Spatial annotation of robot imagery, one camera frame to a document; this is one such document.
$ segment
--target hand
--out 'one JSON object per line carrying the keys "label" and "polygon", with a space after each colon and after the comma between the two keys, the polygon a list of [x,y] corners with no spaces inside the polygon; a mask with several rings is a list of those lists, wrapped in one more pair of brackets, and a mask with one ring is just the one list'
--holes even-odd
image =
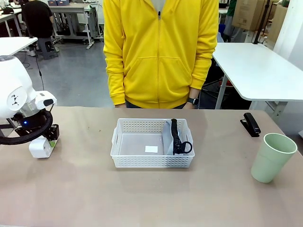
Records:
{"label": "hand", "polygon": [[183,107],[184,110],[193,110],[195,107],[192,103],[186,103]]}
{"label": "hand", "polygon": [[115,108],[126,108],[126,104],[119,104],[119,105],[115,105]]}

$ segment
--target basket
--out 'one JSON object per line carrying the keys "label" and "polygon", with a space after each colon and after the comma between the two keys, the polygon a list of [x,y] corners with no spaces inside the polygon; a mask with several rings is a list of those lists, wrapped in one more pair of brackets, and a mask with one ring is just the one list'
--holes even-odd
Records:
{"label": "basket", "polygon": [[[189,154],[164,155],[162,129],[167,119],[118,119],[112,138],[111,157],[117,168],[189,168],[195,156]],[[177,119],[181,141],[193,144],[185,119]],[[157,148],[147,153],[146,148]]]}

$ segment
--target white label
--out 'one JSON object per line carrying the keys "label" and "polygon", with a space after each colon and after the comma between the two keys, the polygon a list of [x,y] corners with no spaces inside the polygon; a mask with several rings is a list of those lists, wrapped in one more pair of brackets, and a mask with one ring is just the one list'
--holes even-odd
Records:
{"label": "white label", "polygon": [[158,147],[157,146],[145,146],[146,153],[157,153]]}

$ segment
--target basket handle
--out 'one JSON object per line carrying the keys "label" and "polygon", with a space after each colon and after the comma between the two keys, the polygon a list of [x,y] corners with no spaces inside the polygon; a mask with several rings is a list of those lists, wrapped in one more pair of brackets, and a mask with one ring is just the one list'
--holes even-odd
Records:
{"label": "basket handle", "polygon": [[193,137],[191,136],[191,132],[190,132],[189,128],[187,128],[186,136],[188,138],[188,142],[190,142],[191,144],[193,144],[194,141],[193,141]]}
{"label": "basket handle", "polygon": [[112,137],[112,144],[114,144],[116,139],[117,139],[117,127],[115,127],[115,129],[114,129],[114,134],[113,134],[113,137]]}

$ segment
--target person in yellow hoodie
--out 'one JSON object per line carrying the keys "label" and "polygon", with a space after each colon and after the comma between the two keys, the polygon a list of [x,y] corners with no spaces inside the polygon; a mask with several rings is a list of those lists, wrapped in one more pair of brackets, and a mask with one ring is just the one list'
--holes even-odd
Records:
{"label": "person in yellow hoodie", "polygon": [[218,0],[104,0],[115,107],[193,109],[217,45]]}

